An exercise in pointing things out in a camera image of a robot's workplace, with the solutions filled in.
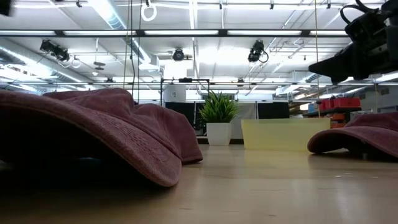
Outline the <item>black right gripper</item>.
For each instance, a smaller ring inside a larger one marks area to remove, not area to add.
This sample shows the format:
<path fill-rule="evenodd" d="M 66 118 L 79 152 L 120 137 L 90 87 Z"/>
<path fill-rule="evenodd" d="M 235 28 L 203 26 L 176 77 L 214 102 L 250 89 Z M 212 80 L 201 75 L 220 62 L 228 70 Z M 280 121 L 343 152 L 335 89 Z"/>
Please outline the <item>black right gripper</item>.
<path fill-rule="evenodd" d="M 308 71 L 340 83 L 370 74 L 397 70 L 397 0 L 386 1 L 380 8 L 370 8 L 361 1 L 344 6 L 340 16 L 352 43 L 333 57 L 313 63 Z"/>

